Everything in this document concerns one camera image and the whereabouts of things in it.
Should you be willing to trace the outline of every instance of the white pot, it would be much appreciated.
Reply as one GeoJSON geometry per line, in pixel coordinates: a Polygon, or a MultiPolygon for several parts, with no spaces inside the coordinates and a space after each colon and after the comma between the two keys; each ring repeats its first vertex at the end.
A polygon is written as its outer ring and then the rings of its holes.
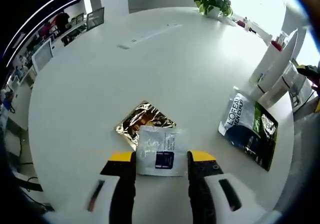
{"type": "Polygon", "coordinates": [[[209,11],[206,16],[208,18],[213,18],[213,19],[218,19],[220,16],[220,8],[219,7],[214,7],[211,11],[209,11]]]}

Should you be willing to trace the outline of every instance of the gold foil packet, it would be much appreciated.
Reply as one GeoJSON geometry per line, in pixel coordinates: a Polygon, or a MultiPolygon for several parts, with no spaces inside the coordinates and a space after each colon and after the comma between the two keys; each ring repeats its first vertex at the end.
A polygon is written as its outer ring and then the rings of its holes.
{"type": "Polygon", "coordinates": [[[176,123],[163,115],[149,102],[143,101],[118,126],[115,131],[128,141],[134,151],[137,150],[139,129],[143,125],[174,128],[176,123]]]}

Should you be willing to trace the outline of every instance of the office desk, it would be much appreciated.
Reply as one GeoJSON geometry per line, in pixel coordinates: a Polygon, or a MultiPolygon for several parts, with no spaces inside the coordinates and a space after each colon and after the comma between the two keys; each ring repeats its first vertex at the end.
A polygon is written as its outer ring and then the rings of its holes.
{"type": "MultiPolygon", "coordinates": [[[[270,109],[279,127],[269,172],[218,133],[233,86],[246,85],[266,49],[259,37],[187,7],[136,12],[70,43],[37,76],[29,108],[33,163],[52,206],[83,210],[112,153],[132,150],[115,126],[146,100],[184,130],[188,148],[214,155],[272,210],[292,160],[289,95],[270,109]]],[[[192,223],[188,185],[187,177],[137,176],[133,223],[192,223]]]]}

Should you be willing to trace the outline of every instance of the potted plant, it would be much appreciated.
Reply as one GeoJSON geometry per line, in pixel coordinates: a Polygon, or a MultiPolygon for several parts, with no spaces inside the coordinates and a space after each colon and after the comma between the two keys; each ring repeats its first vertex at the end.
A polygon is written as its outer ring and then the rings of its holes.
{"type": "Polygon", "coordinates": [[[229,0],[193,0],[199,8],[199,12],[204,12],[207,17],[218,18],[220,13],[227,17],[232,15],[231,1],[229,0]]]}

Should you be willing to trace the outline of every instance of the white round table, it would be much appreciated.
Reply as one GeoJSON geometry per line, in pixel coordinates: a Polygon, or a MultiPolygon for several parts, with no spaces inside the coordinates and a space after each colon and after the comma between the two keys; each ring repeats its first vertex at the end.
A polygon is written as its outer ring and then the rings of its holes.
{"type": "MultiPolygon", "coordinates": [[[[130,14],[70,43],[38,75],[29,108],[33,163],[48,201],[57,210],[84,208],[112,152],[132,150],[115,126],[146,100],[184,130],[187,147],[214,155],[272,210],[292,160],[289,95],[270,109],[279,127],[269,172],[218,133],[233,86],[247,83],[266,49],[254,34],[189,7],[130,14]],[[117,46],[142,36],[129,49],[117,46]]],[[[138,175],[133,223],[192,223],[188,186],[187,177],[138,175]]]]}

